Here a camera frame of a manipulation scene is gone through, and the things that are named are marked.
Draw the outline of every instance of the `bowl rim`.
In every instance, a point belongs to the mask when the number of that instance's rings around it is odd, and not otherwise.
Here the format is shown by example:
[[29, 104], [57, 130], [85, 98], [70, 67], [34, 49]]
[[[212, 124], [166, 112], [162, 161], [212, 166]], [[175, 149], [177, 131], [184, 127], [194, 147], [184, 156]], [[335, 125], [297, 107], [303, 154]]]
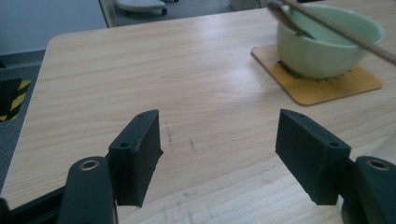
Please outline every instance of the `bowl rim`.
[[[379, 43], [381, 43], [384, 40], [385, 37], [385, 30], [382, 27], [381, 24], [379, 24], [377, 21], [374, 21], [373, 19], [371, 19], [370, 17], [367, 17], [365, 15], [362, 15], [356, 11], [350, 10], [350, 9], [346, 9], [346, 8], [342, 8], [342, 7], [333, 7], [333, 6], [325, 6], [325, 5], [313, 5], [313, 4], [304, 4], [305, 7], [316, 7], [316, 8], [330, 8], [330, 9], [336, 9], [336, 10], [340, 10], [340, 11], [344, 11], [347, 14], [353, 14], [354, 16], [357, 16], [365, 21], [368, 21], [369, 23], [371, 23], [374, 27], [377, 28], [380, 37], [372, 44], [377, 45]], [[289, 12], [291, 9], [291, 7], [286, 9], [286, 12]], [[291, 30], [289, 27], [285, 26], [284, 24], [282, 24], [281, 22], [278, 23], [278, 25], [281, 25], [284, 29], [286, 29], [287, 32], [292, 33], [292, 34], [296, 34], [295, 31]], [[324, 42], [321, 40], [317, 40], [317, 39], [312, 39], [310, 37], [307, 36], [303, 36], [300, 35], [300, 38], [302, 38], [303, 40], [309, 41], [309, 42], [313, 42], [315, 44], [320, 44], [320, 45], [325, 45], [325, 46], [329, 46], [329, 47], [337, 47], [337, 48], [343, 48], [343, 49], [357, 49], [360, 48], [360, 46], [358, 44], [334, 44], [334, 43], [328, 43], [328, 42]]]

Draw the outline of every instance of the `green bowl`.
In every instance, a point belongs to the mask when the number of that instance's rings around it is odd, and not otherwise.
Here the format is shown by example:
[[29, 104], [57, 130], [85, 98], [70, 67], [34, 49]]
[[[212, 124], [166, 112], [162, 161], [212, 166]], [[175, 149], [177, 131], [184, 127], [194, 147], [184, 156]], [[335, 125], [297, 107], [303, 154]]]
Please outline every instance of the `green bowl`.
[[[379, 44], [385, 36], [381, 25], [354, 11], [340, 7], [305, 6], [372, 44]], [[313, 79], [336, 77], [355, 67], [367, 54], [365, 49], [298, 10], [288, 8], [285, 13], [315, 38], [297, 35], [281, 22], [277, 26], [276, 41], [280, 59], [299, 76]]]

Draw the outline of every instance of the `yellow and black striped tape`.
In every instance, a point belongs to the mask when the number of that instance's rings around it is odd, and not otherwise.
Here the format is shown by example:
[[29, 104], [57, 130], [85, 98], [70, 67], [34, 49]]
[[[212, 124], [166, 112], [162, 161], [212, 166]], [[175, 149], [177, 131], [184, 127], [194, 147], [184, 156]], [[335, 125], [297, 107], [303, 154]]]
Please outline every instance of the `yellow and black striped tape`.
[[0, 115], [0, 122], [17, 118], [21, 109], [21, 104], [23, 103], [23, 100], [26, 97], [26, 92], [29, 89], [30, 82], [30, 80], [22, 80], [18, 89], [13, 90], [15, 93], [12, 94], [13, 99], [10, 101], [10, 107], [5, 114]]

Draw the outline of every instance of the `wooden table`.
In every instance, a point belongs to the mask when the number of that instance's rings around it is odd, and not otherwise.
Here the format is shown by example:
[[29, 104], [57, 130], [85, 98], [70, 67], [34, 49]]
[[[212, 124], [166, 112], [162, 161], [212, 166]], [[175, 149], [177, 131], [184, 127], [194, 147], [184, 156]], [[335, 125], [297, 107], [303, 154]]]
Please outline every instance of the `wooden table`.
[[[396, 2], [331, 0], [383, 25], [396, 52]], [[164, 151], [143, 208], [124, 223], [341, 223], [275, 154], [280, 108], [306, 114], [369, 154], [396, 129], [396, 67], [361, 66], [381, 90], [300, 106], [250, 55], [276, 42], [266, 9], [61, 35], [50, 43], [2, 197], [11, 208], [64, 185], [79, 159], [105, 156], [136, 114], [160, 110]]]

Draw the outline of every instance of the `wall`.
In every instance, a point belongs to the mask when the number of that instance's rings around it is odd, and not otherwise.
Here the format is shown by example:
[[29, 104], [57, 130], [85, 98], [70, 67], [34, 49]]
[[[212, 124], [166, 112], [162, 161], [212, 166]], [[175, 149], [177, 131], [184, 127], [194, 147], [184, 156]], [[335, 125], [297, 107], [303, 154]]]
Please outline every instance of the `wall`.
[[0, 55], [42, 50], [56, 35], [106, 29], [98, 0], [0, 0]]

